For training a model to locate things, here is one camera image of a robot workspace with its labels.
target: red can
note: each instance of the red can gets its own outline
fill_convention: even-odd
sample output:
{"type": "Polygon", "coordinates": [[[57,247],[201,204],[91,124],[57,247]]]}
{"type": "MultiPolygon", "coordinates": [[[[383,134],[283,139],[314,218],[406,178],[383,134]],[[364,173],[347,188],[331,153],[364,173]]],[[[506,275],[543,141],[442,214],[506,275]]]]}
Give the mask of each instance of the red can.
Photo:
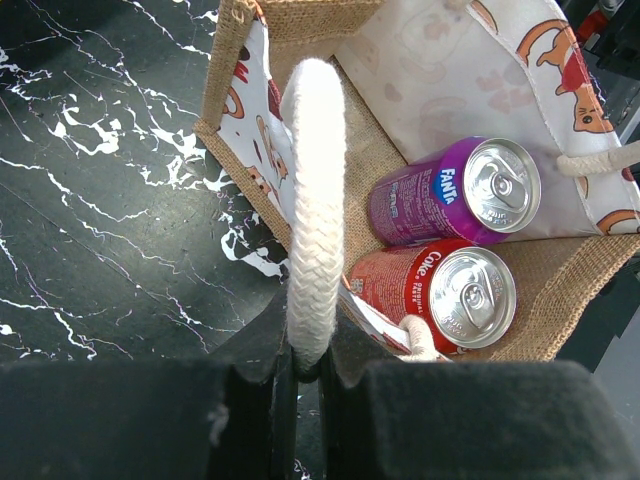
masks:
{"type": "Polygon", "coordinates": [[[351,289],[396,325],[424,318],[445,354],[497,341],[515,312],[515,283],[494,253],[447,238],[417,247],[392,247],[360,259],[351,289]]]}

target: can lid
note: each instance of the can lid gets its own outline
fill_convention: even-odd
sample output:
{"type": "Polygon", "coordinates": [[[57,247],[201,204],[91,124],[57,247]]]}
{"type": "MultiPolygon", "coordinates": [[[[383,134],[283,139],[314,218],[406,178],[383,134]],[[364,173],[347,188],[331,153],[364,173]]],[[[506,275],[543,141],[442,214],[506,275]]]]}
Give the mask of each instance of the can lid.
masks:
{"type": "Polygon", "coordinates": [[[475,217],[496,232],[526,227],[540,206],[540,174],[515,142],[494,138],[471,152],[464,170],[464,198],[475,217]]]}
{"type": "Polygon", "coordinates": [[[516,286],[495,253],[467,247],[448,255],[436,268],[429,290],[434,323],[450,342],[482,348],[509,328],[516,311],[516,286]]]}

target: burlap tote bag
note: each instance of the burlap tote bag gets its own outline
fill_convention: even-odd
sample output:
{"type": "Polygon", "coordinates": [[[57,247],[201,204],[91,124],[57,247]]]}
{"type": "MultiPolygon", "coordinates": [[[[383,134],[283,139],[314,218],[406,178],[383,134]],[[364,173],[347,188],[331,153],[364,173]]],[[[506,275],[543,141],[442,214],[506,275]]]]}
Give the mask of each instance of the burlap tote bag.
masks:
{"type": "MultiPolygon", "coordinates": [[[[569,76],[571,61],[584,71],[579,54],[566,64],[558,59],[569,58],[574,43],[557,6],[536,0],[527,7],[505,0],[222,0],[195,127],[289,250],[295,165],[286,136],[268,118],[281,120],[277,87],[302,59],[331,62],[346,108],[345,272],[383,246],[366,215],[368,193],[382,176],[470,135],[503,136],[534,150],[546,162],[536,160],[540,212],[519,241],[491,247],[514,275],[516,317],[497,343],[458,357],[465,360],[552,359],[589,300],[640,248],[640,235],[614,235],[640,225],[640,196],[622,170],[637,148],[618,149],[590,84],[569,76]]],[[[340,295],[368,333],[407,352],[403,331],[344,285],[340,295]]]]}

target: fanta logo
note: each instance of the fanta logo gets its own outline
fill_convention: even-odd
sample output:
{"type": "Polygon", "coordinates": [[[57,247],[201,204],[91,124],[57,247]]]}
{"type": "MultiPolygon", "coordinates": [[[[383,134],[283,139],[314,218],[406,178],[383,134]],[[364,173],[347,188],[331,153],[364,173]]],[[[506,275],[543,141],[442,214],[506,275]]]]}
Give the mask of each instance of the fanta logo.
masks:
{"type": "Polygon", "coordinates": [[[422,261],[422,265],[420,265],[420,267],[418,268],[418,274],[424,277],[427,272],[431,268],[433,268],[434,264],[441,258],[442,254],[440,252],[431,252],[429,255],[427,255],[427,258],[422,261]]]}
{"type": "Polygon", "coordinates": [[[451,205],[458,198],[458,190],[454,183],[456,175],[455,168],[445,168],[438,172],[434,191],[441,202],[451,205]]]}

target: purple can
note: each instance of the purple can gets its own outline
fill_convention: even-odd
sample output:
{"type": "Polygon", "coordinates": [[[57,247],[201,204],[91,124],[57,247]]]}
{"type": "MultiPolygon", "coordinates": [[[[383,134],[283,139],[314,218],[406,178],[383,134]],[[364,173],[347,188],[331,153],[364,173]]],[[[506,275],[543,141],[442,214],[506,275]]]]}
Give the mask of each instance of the purple can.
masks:
{"type": "Polygon", "coordinates": [[[387,175],[369,197],[369,218],[388,245],[460,237],[498,243],[531,222],[540,175],[527,151],[469,137],[387,175]]]}

